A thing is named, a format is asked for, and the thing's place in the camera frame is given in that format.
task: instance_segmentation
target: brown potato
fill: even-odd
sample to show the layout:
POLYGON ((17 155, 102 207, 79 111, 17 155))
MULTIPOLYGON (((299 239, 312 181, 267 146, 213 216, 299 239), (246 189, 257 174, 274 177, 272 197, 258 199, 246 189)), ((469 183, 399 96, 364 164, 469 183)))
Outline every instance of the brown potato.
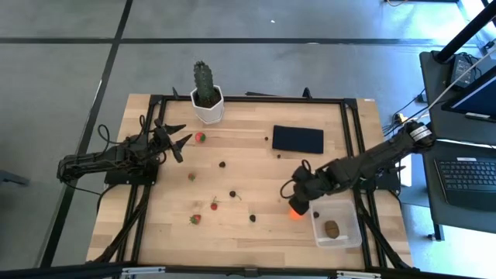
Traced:
POLYGON ((324 229, 325 234, 332 239, 336 239, 339 236, 339 227, 334 221, 325 222, 324 229))

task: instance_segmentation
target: white pot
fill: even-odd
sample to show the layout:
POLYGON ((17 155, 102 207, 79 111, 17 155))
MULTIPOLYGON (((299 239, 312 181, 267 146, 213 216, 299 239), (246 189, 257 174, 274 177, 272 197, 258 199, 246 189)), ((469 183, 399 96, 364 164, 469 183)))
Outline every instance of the white pot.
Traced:
POLYGON ((193 104, 193 109, 195 109, 196 116, 207 125, 219 122, 224 114, 224 97, 222 96, 222 91, 219 86, 214 85, 214 87, 219 91, 220 101, 211 108, 206 109, 195 104, 194 95, 197 90, 196 88, 190 93, 191 103, 193 104))

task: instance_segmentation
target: clear plastic container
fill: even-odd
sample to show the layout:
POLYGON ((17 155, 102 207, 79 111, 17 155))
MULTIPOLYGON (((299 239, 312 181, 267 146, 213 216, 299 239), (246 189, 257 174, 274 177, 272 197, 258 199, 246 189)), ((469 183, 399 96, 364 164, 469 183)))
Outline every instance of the clear plastic container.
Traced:
POLYGON ((318 247, 350 248, 358 247, 362 243, 355 206, 351 201, 311 201, 310 209, 313 233, 318 247), (319 217, 314 218, 313 212, 318 212, 319 217), (334 221, 338 225, 339 236, 337 238, 332 239, 327 236, 324 225, 327 221, 334 221))

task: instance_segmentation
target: wooden tabletop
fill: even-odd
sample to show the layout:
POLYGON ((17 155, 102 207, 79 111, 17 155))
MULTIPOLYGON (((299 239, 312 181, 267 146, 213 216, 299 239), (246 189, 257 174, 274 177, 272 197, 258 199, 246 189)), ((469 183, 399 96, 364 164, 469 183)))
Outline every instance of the wooden tabletop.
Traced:
MULTIPOLYGON (((130 95, 119 140, 137 134, 138 117, 145 115, 149 95, 130 95)), ((152 187, 143 231, 140 264, 210 267, 299 267, 361 269, 361 248, 332 249, 315 245, 312 220, 289 218, 288 201, 279 195, 301 159, 312 168, 346 156, 343 124, 338 105, 227 102, 220 123, 206 126, 196 118, 190 102, 168 102, 165 122, 186 124, 174 134, 179 140, 189 133, 204 132, 204 143, 191 138, 183 148, 184 162, 172 156, 159 169, 152 187), (324 130, 324 154, 272 150, 274 125, 324 130), (226 167, 219 167, 221 161, 226 167), (194 173, 196 179, 188 180, 194 173), (236 191, 240 198, 231 198, 236 191), (219 207, 210 209, 216 198, 219 207), (189 217, 201 215, 199 225, 189 217), (251 222, 249 216, 257 217, 251 222)), ((383 141, 374 100, 359 99, 358 112, 366 148, 383 141)), ((351 111, 348 112, 355 153, 357 141, 351 111)), ((102 200, 88 250, 88 260, 99 256, 122 227, 129 185, 109 191, 102 200)), ((324 197, 353 201, 351 191, 324 197)), ((412 264, 401 209, 386 191, 375 193, 381 231, 401 256, 412 264)), ((374 238, 368 232, 372 260, 377 265, 374 238)), ((130 258, 133 233, 126 259, 130 258)))

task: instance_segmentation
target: laptop keyboard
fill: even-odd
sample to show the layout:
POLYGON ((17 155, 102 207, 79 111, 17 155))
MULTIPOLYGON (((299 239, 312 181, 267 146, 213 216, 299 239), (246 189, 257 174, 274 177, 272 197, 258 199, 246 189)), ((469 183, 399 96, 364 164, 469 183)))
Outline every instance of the laptop keyboard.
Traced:
POLYGON ((484 161, 436 160, 447 191, 496 191, 496 163, 484 161))

